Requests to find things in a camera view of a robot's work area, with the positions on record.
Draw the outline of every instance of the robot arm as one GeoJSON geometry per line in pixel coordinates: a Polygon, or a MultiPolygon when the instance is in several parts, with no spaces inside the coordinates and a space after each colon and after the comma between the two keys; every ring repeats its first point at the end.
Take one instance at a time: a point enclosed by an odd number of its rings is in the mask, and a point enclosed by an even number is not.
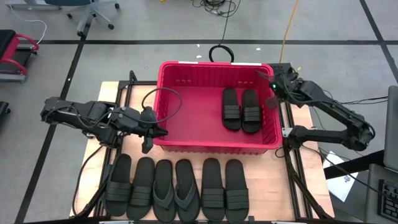
{"type": "Polygon", "coordinates": [[[364,117],[327,96],[315,82],[297,77],[298,73],[293,68],[290,68],[287,74],[275,75],[269,86],[277,99],[295,104],[299,108],[303,105],[315,106],[347,128],[343,131],[325,131],[294,126],[287,133],[289,144],[294,148],[299,148],[305,141],[318,141],[342,144],[355,151],[365,150],[370,140],[374,138],[375,132],[364,117]]]}
{"type": "Polygon", "coordinates": [[[152,149],[154,138],[168,135],[167,130],[158,126],[151,107],[140,113],[110,102],[76,103],[51,97],[45,101],[40,115],[48,124],[65,124],[94,134],[100,144],[107,147],[120,146],[119,137],[125,134],[143,136],[142,152],[145,154],[152,149]]]}

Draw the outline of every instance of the wooden table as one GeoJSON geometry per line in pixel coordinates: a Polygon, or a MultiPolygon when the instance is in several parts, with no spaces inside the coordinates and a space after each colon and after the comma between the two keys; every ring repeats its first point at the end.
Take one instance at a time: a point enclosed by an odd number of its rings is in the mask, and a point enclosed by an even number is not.
{"type": "MultiPolygon", "coordinates": [[[[151,91],[155,86],[137,85],[133,86],[132,95],[129,106],[137,110],[141,109],[141,101],[146,93],[151,91]]],[[[118,90],[118,82],[103,82],[98,100],[101,101],[115,101],[118,90]]],[[[122,102],[126,91],[122,93],[122,102]]],[[[146,105],[152,106],[154,103],[155,94],[152,94],[146,100],[146,105]]],[[[311,115],[308,107],[301,109],[292,106],[292,112],[295,124],[312,127],[311,115]]],[[[285,125],[287,125],[287,116],[284,105],[282,105],[282,115],[284,116],[285,125]]],[[[136,135],[130,135],[124,138],[122,153],[129,154],[132,158],[131,167],[131,182],[134,178],[136,164],[138,159],[144,156],[153,158],[155,162],[161,159],[169,159],[173,165],[180,159],[189,159],[192,163],[195,177],[197,178],[197,185],[201,187],[201,169],[203,161],[208,157],[214,157],[220,161],[221,172],[224,177],[225,164],[230,159],[239,159],[244,166],[244,173],[246,176],[246,183],[249,189],[250,211],[249,215],[254,216],[256,220],[294,220],[294,213],[292,207],[292,200],[290,198],[289,181],[284,159],[277,158],[274,151],[267,151],[260,156],[249,155],[231,155],[231,154],[204,154],[204,153],[187,153],[187,152],[166,152],[160,146],[154,146],[150,153],[143,154],[141,152],[141,144],[143,139],[136,135]]],[[[318,149],[315,142],[306,142],[305,145],[312,149],[318,149]]],[[[96,139],[89,139],[86,147],[84,161],[88,156],[95,151],[99,146],[96,139]]],[[[325,175],[323,173],[322,162],[320,156],[313,151],[306,150],[304,147],[300,150],[302,156],[302,163],[304,173],[307,181],[307,187],[317,202],[323,209],[334,217],[333,208],[326,184],[325,175]]],[[[95,155],[86,165],[80,180],[80,186],[76,197],[76,210],[81,211],[92,195],[99,187],[101,171],[104,163],[105,150],[101,150],[95,155]]],[[[305,216],[305,209],[303,204],[303,196],[298,187],[297,197],[299,201],[300,214],[305,216]]],[[[123,217],[113,217],[113,219],[127,219],[123,217]]],[[[153,211],[151,210],[145,220],[156,220],[153,211]]],[[[202,212],[199,214],[198,220],[206,220],[202,212]]]]}

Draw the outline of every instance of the keyboard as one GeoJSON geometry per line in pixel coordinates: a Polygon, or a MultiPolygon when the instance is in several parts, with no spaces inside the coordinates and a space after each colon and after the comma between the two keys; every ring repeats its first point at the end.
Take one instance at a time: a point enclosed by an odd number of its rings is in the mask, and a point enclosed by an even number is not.
{"type": "Polygon", "coordinates": [[[379,191],[390,197],[379,194],[377,214],[398,223],[398,184],[381,179],[379,191]]]}

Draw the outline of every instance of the black slipper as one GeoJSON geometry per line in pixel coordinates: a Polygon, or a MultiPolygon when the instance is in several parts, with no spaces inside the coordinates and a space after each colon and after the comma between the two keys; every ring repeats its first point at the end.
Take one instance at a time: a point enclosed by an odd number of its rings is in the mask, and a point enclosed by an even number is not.
{"type": "Polygon", "coordinates": [[[262,126],[262,114],[259,100],[254,90],[244,90],[242,95],[242,128],[246,133],[256,133],[262,126]]]}
{"type": "Polygon", "coordinates": [[[226,219],[242,223],[249,213],[249,190],[241,161],[231,159],[225,166],[226,219]]]}
{"type": "Polygon", "coordinates": [[[212,222],[221,222],[225,216],[224,188],[218,160],[209,158],[203,163],[201,178],[201,210],[212,222]]]}
{"type": "Polygon", "coordinates": [[[173,164],[163,159],[156,164],[155,181],[152,191],[154,213],[161,223],[171,223],[177,213],[174,202],[173,164]]]}
{"type": "Polygon", "coordinates": [[[178,205],[178,217],[181,222],[193,222],[199,215],[200,197],[191,162],[187,159],[178,161],[175,165],[175,173],[177,184],[174,200],[178,205]]]}
{"type": "Polygon", "coordinates": [[[149,157],[138,160],[136,174],[132,181],[132,193],[126,215],[131,220],[144,218],[152,207],[155,162],[149,157]]]}
{"type": "Polygon", "coordinates": [[[238,97],[233,88],[226,88],[223,91],[222,113],[224,127],[233,131],[241,129],[241,109],[238,104],[238,97]]]}
{"type": "Polygon", "coordinates": [[[126,212],[131,194],[130,168],[131,158],[127,154],[120,154],[112,165],[103,196],[104,208],[112,216],[126,212]]]}

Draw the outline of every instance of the plastic basket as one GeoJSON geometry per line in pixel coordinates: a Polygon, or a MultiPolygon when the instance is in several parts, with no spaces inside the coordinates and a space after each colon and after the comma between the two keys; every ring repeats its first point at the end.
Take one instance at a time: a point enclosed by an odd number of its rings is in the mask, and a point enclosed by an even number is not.
{"type": "MultiPolygon", "coordinates": [[[[273,76],[272,68],[261,63],[165,62],[160,66],[157,86],[168,87],[182,96],[183,105],[174,116],[159,125],[169,131],[154,139],[166,151],[262,154],[282,144],[278,110],[270,110],[265,100],[274,96],[269,81],[255,71],[273,76]],[[235,88],[239,105],[245,89],[257,92],[262,108],[261,131],[247,134],[223,126],[222,92],[235,88]]],[[[180,100],[170,91],[157,91],[154,109],[157,119],[173,113],[180,100]]]]}

